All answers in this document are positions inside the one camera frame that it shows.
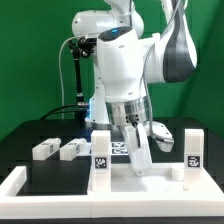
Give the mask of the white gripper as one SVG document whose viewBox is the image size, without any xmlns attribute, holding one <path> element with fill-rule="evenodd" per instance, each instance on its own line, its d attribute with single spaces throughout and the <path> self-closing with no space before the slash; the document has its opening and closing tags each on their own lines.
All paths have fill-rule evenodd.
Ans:
<svg viewBox="0 0 224 224">
<path fill-rule="evenodd" d="M 147 134 L 142 124 L 137 127 L 126 126 L 123 136 L 127 145 L 132 169 L 136 176 L 142 177 L 152 166 Z"/>
</svg>

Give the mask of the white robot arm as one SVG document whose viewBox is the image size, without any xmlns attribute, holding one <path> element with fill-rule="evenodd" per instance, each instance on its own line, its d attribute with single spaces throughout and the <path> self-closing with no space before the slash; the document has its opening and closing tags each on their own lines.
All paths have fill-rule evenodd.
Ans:
<svg viewBox="0 0 224 224">
<path fill-rule="evenodd" d="M 197 64 L 195 45 L 185 16 L 188 0 L 160 0 L 167 26 L 162 33 L 143 38 L 144 23 L 133 0 L 104 0 L 108 11 L 88 10 L 75 15 L 73 34 L 80 54 L 92 56 L 95 81 L 92 120 L 119 128 L 127 144 L 133 171 L 142 175 L 152 166 L 148 139 L 168 152 L 170 134 L 153 131 L 153 113 L 147 85 L 187 80 Z"/>
</svg>

